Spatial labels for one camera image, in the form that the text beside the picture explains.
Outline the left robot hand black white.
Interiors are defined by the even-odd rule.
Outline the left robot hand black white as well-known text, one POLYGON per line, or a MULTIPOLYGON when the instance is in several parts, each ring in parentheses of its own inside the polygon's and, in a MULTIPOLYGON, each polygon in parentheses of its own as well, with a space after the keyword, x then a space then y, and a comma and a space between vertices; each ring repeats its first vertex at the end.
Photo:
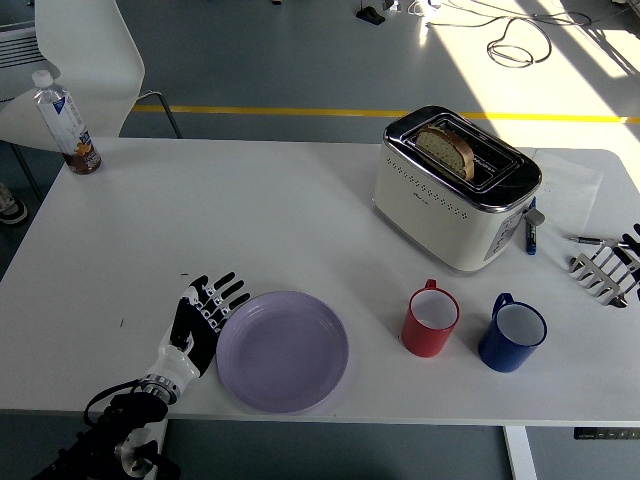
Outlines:
POLYGON ((229 272, 217 280, 202 275, 182 293, 158 358, 145 377, 178 397, 201 377, 216 354, 221 331, 235 310, 250 299, 244 282, 229 272))

